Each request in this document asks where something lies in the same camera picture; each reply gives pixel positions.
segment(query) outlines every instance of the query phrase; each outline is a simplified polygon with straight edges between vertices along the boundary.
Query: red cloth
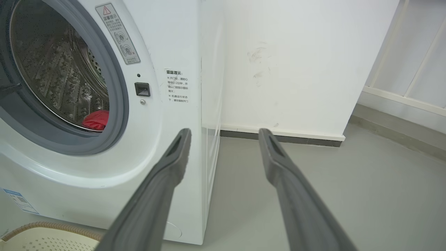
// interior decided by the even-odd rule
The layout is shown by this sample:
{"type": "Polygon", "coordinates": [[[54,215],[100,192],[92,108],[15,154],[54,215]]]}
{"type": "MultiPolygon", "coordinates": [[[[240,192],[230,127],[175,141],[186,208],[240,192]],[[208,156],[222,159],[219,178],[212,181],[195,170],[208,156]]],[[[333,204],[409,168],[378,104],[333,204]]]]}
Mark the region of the red cloth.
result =
{"type": "Polygon", "coordinates": [[[94,113],[90,113],[82,121],[84,127],[94,130],[104,130],[108,121],[108,111],[99,110],[94,113]]]}

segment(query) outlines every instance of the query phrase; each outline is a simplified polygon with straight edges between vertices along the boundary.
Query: gray baseboard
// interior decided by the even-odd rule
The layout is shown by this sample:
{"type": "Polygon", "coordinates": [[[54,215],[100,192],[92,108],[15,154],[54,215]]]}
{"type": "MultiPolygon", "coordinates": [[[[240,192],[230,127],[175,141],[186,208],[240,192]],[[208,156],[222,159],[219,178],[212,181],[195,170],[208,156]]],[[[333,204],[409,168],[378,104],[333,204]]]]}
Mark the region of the gray baseboard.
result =
{"type": "MultiPolygon", "coordinates": [[[[225,130],[220,131],[220,136],[228,138],[248,138],[257,140],[259,139],[259,134],[225,131],[225,130]]],[[[315,138],[298,138],[298,137],[288,137],[288,136],[276,136],[276,138],[279,140],[279,142],[316,145],[316,146],[340,147],[342,143],[342,141],[337,141],[337,140],[325,140],[325,139],[315,139],[315,138]]]]}
{"type": "Polygon", "coordinates": [[[446,162],[446,134],[359,104],[349,123],[446,162]]]}

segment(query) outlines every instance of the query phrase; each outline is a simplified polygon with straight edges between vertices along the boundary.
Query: white washing machine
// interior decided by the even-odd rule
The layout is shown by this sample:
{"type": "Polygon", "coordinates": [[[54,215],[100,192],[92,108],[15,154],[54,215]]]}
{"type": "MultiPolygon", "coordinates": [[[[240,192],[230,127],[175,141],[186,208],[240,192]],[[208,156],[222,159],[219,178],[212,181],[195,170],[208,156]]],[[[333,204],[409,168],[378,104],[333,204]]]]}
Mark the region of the white washing machine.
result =
{"type": "Polygon", "coordinates": [[[108,228],[190,128],[165,239],[202,244],[219,145],[220,3],[2,0],[0,187],[24,211],[108,228]]]}

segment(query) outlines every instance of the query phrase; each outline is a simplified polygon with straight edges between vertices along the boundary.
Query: white wall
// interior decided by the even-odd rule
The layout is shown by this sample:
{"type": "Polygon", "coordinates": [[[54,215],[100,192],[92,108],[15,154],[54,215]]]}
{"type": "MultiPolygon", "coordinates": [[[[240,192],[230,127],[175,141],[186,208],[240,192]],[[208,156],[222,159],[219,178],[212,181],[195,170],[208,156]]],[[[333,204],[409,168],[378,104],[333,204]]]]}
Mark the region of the white wall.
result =
{"type": "MultiPolygon", "coordinates": [[[[406,11],[403,11],[403,3],[402,0],[397,9],[397,13],[403,12],[400,25],[396,25],[398,15],[395,15],[366,86],[374,84],[375,88],[404,95],[414,82],[409,98],[444,107],[446,30],[442,23],[446,17],[446,2],[410,0],[406,11]]],[[[446,133],[444,116],[365,92],[361,94],[358,103],[446,133]]]]}
{"type": "Polygon", "coordinates": [[[398,0],[225,0],[222,129],[343,139],[398,0]]]}

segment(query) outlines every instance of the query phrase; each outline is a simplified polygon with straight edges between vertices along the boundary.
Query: barcode label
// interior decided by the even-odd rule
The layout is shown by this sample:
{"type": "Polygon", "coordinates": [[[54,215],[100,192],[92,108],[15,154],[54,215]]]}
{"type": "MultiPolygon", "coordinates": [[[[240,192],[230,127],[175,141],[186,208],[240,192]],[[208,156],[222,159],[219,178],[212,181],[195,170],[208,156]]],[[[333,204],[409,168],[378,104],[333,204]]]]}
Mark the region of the barcode label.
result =
{"type": "Polygon", "coordinates": [[[23,197],[17,197],[17,198],[19,198],[19,200],[23,203],[28,203],[23,197]]]}
{"type": "Polygon", "coordinates": [[[7,189],[3,189],[6,194],[25,212],[39,214],[33,206],[19,193],[7,189]]]}

